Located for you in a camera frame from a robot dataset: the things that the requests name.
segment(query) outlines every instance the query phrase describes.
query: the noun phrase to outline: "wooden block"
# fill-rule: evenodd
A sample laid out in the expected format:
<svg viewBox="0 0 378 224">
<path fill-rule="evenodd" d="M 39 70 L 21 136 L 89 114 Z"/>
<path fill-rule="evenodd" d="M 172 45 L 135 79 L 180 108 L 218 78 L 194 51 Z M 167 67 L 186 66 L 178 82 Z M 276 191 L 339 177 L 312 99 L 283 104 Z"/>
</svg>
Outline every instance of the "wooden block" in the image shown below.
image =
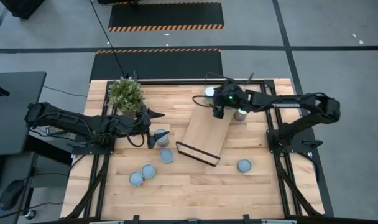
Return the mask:
<svg viewBox="0 0 378 224">
<path fill-rule="evenodd" d="M 211 108 L 197 106 L 183 140 L 177 143 L 179 153 L 216 166 L 234 112 L 225 108 L 223 119 L 218 119 Z"/>
</svg>

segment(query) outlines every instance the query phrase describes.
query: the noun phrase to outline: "concrete floor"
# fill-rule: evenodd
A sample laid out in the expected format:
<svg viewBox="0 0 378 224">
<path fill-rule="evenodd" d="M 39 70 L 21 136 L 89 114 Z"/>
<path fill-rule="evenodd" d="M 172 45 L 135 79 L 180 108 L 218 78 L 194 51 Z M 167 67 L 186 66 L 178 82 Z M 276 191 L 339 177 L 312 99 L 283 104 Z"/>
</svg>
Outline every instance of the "concrete floor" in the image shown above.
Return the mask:
<svg viewBox="0 0 378 224">
<path fill-rule="evenodd" d="M 272 0 L 221 2 L 223 30 L 109 36 L 115 47 L 283 46 Z M 378 0 L 279 0 L 279 5 L 291 46 L 378 45 Z M 95 6 L 106 26 L 111 6 Z M 76 48 L 76 53 L 0 54 L 0 72 L 44 70 L 45 85 L 85 95 L 95 53 L 79 53 L 79 48 L 107 46 L 88 0 L 46 0 L 27 21 L 7 14 L 0 49 Z M 233 78 L 252 72 L 254 78 L 293 78 L 284 51 L 224 50 L 221 56 L 224 74 Z M 293 57 L 304 93 L 323 91 L 341 102 L 338 123 L 314 128 L 325 142 L 319 152 L 334 215 L 378 220 L 378 51 L 303 51 Z M 85 106 L 82 97 L 48 89 L 40 100 L 75 112 Z M 63 196 L 63 188 L 40 189 L 32 204 L 60 202 Z M 60 207 L 38 212 L 32 222 L 55 220 Z"/>
</svg>

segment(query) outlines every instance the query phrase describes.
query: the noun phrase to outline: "wire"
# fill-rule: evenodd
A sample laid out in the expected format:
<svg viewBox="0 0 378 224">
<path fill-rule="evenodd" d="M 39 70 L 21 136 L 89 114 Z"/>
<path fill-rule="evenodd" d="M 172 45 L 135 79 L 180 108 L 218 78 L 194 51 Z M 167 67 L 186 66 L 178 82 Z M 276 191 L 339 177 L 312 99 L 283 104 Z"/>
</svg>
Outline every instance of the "wire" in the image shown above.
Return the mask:
<svg viewBox="0 0 378 224">
<path fill-rule="evenodd" d="M 51 115 L 51 114 L 57 114 L 57 115 L 59 115 L 59 116 L 65 116 L 65 117 L 68 117 L 68 118 L 73 118 L 73 119 L 77 119 L 77 120 L 81 121 L 81 122 L 84 123 L 84 125 L 86 126 L 87 131 L 88 131 L 88 134 L 89 134 L 90 137 L 91 137 L 91 140 L 93 139 L 93 136 L 92 136 L 92 133 L 91 133 L 91 129 L 90 129 L 90 127 L 88 126 L 87 122 L 86 122 L 85 120 L 79 118 L 78 116 L 70 116 L 70 115 L 67 115 L 67 114 L 61 114 L 61 113 L 56 113 L 56 112 L 53 112 L 53 113 L 45 113 L 45 114 L 39 116 L 39 117 L 33 122 L 33 125 L 32 125 L 32 126 L 35 126 L 36 122 L 37 122 L 39 119 L 43 118 L 44 116 Z"/>
<path fill-rule="evenodd" d="M 316 161 L 304 152 L 299 152 L 299 155 L 303 156 L 304 158 L 308 159 L 309 161 L 313 163 L 313 167 L 315 168 L 316 182 L 319 183 L 319 167 Z"/>
<path fill-rule="evenodd" d="M 64 93 L 64 94 L 68 94 L 68 95 L 71 95 L 71 96 L 81 96 L 81 97 L 85 97 L 87 98 L 87 96 L 85 95 L 79 95 L 79 94 L 73 94 L 73 93 L 68 93 L 68 92 L 65 92 L 65 91 L 61 91 L 61 90 L 57 90 L 55 88 L 51 88 L 51 87 L 47 87 L 47 86 L 43 86 L 44 88 L 47 88 L 47 89 L 50 89 L 50 90 L 55 90 L 55 91 L 58 91 L 58 92 L 61 92 L 61 93 Z"/>
<path fill-rule="evenodd" d="M 69 172 L 73 169 L 73 167 L 76 165 L 76 163 L 78 162 L 78 161 L 80 161 L 82 158 L 84 158 L 85 157 L 85 155 L 82 155 L 80 158 L 78 158 L 72 165 L 71 165 L 71 167 L 70 167 L 70 169 L 69 169 Z"/>
<path fill-rule="evenodd" d="M 21 209 L 21 210 L 16 211 L 16 212 L 12 212 L 12 213 L 8 213 L 8 214 L 5 214 L 5 215 L 1 215 L 0 219 L 6 218 L 6 217 L 10 217 L 11 215 L 15 215 L 15 214 L 18 214 L 20 212 L 26 212 L 26 211 L 29 211 L 30 209 L 38 208 L 38 207 L 43 206 L 43 205 L 61 205 L 61 204 L 63 204 L 63 202 L 60 202 L 60 203 L 53 203 L 53 202 L 41 203 L 39 205 L 35 205 L 35 206 L 29 207 L 29 208 Z"/>
<path fill-rule="evenodd" d="M 208 105 L 202 105 L 202 104 L 199 104 L 199 103 L 195 100 L 195 98 L 199 98 L 199 97 L 203 97 L 203 98 L 212 98 L 212 96 L 196 95 L 196 96 L 193 96 L 193 97 L 191 98 L 191 100 L 193 100 L 193 102 L 196 103 L 196 104 L 199 105 L 199 106 L 202 106 L 202 107 L 211 107 L 211 106 L 208 106 Z"/>
<path fill-rule="evenodd" d="M 34 132 L 34 133 L 37 133 L 39 136 L 42 136 L 42 137 L 51 137 L 51 138 L 60 138 L 60 139 L 66 139 L 66 140 L 70 140 L 72 142 L 75 142 L 74 140 L 70 139 L 70 138 L 67 138 L 67 137 L 61 137 L 61 136 L 46 136 L 46 135 L 43 135 L 41 133 L 39 133 L 38 131 L 34 131 L 32 129 L 29 129 L 29 131 L 31 132 Z"/>
<path fill-rule="evenodd" d="M 68 177 L 66 174 L 60 174 L 60 173 L 44 173 L 44 174 L 34 174 L 34 175 L 29 175 L 28 177 L 26 177 L 25 179 L 22 179 L 22 180 L 26 180 L 26 179 L 29 179 L 29 178 L 31 178 L 31 177 L 37 177 L 37 176 L 40 176 L 40 175 L 62 175 L 62 176 Z"/>
<path fill-rule="evenodd" d="M 124 124 L 124 123 L 121 122 L 120 120 L 117 120 L 117 121 L 118 121 L 119 124 L 122 124 L 122 125 L 124 125 L 124 126 L 127 127 L 127 128 L 134 128 L 134 127 L 138 126 L 138 124 L 140 124 L 141 121 L 142 121 L 143 119 L 144 119 L 144 116 L 142 115 L 141 118 L 139 118 L 138 121 L 135 120 L 135 121 L 136 121 L 136 124 L 134 124 L 133 126 L 128 126 L 127 124 Z"/>
<path fill-rule="evenodd" d="M 41 131 L 44 134 L 48 134 L 46 131 L 41 130 L 39 127 L 36 127 L 36 130 L 39 130 L 39 131 Z"/>
<path fill-rule="evenodd" d="M 110 41 L 110 39 L 109 39 L 109 37 L 108 37 L 108 34 L 106 33 L 106 31 L 105 31 L 105 29 L 104 29 L 104 27 L 103 27 L 103 25 L 102 25 L 101 19 L 99 19 L 98 13 L 96 12 L 95 7 L 94 7 L 94 3 L 92 2 L 92 0 L 90 0 L 90 2 L 91 2 L 91 5 L 92 5 L 92 8 L 94 9 L 94 12 L 95 12 L 96 18 L 98 19 L 98 22 L 99 22 L 99 24 L 100 24 L 101 27 L 102 27 L 102 31 L 103 31 L 104 35 L 106 36 L 106 38 L 107 38 L 107 40 L 108 40 L 108 42 L 109 42 L 109 45 L 110 45 L 110 47 L 111 47 L 111 49 L 112 49 L 112 51 L 113 51 L 114 58 L 116 59 L 117 64 L 119 65 L 119 68 L 120 68 L 120 70 L 121 70 L 122 76 L 125 77 L 125 76 L 126 76 L 126 73 L 124 72 L 124 70 L 123 70 L 122 67 L 121 67 L 120 61 L 119 61 L 119 59 L 117 58 L 117 55 L 116 55 L 116 51 L 114 50 L 113 45 L 112 45 L 112 42 Z"/>
<path fill-rule="evenodd" d="M 141 147 L 141 146 L 143 146 L 144 143 L 145 143 L 145 137 L 144 137 L 143 134 L 141 134 L 141 136 L 142 136 L 142 143 L 141 143 L 140 145 L 135 145 L 135 144 L 131 141 L 131 138 L 129 137 L 129 133 L 127 133 L 127 139 L 128 139 L 129 144 L 131 144 L 131 145 L 134 146 L 134 147 Z"/>
</svg>

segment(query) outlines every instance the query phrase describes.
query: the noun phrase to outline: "white cylinder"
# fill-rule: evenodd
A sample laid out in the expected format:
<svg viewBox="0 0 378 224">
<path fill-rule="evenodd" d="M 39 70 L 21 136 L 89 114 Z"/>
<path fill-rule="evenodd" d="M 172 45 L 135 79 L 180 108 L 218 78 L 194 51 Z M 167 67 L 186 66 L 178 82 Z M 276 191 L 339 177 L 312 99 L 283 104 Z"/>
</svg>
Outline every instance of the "white cylinder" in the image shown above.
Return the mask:
<svg viewBox="0 0 378 224">
<path fill-rule="evenodd" d="M 238 109 L 236 112 L 234 112 L 233 117 L 236 121 L 244 121 L 247 117 L 247 112 Z"/>
<path fill-rule="evenodd" d="M 205 92 L 204 92 L 204 95 L 205 96 L 210 96 L 210 97 L 205 97 L 204 98 L 204 104 L 207 105 L 207 106 L 211 106 L 213 104 L 213 95 L 214 95 L 214 87 L 208 87 L 206 88 Z"/>
</svg>

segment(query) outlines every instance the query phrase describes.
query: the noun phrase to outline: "metal can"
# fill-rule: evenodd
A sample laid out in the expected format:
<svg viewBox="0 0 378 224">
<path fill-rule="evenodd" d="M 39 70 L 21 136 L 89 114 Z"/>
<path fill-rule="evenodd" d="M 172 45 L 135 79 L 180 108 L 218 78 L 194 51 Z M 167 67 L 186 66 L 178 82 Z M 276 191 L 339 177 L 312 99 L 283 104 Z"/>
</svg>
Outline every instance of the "metal can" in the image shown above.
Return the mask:
<svg viewBox="0 0 378 224">
<path fill-rule="evenodd" d="M 160 133 L 163 133 L 163 132 L 166 132 L 166 130 L 157 129 L 155 131 L 155 134 L 160 134 Z M 168 144 L 170 144 L 170 140 L 168 139 L 168 134 L 166 134 L 165 136 L 163 136 L 163 137 L 161 137 L 160 139 L 157 140 L 157 145 L 159 147 L 167 147 Z"/>
<path fill-rule="evenodd" d="M 241 159 L 237 163 L 237 169 L 245 174 L 246 172 L 249 172 L 251 170 L 251 162 L 248 159 Z"/>
<path fill-rule="evenodd" d="M 244 121 L 247 117 L 247 112 L 238 109 L 236 112 L 234 112 L 233 117 L 236 121 Z"/>
<path fill-rule="evenodd" d="M 214 96 L 214 87 L 208 87 L 206 88 L 204 92 L 204 96 L 210 96 L 210 97 L 204 97 L 204 104 L 207 106 L 213 105 L 213 99 L 212 96 Z"/>
<path fill-rule="evenodd" d="M 142 167 L 141 173 L 145 179 L 151 179 L 156 175 L 156 169 L 154 166 L 147 164 Z"/>
<path fill-rule="evenodd" d="M 144 177 L 140 172 L 134 172 L 129 176 L 129 183 L 133 186 L 140 187 L 144 184 Z"/>
<path fill-rule="evenodd" d="M 160 151 L 160 158 L 165 164 L 169 164 L 174 160 L 174 154 L 171 149 L 162 149 Z"/>
</svg>

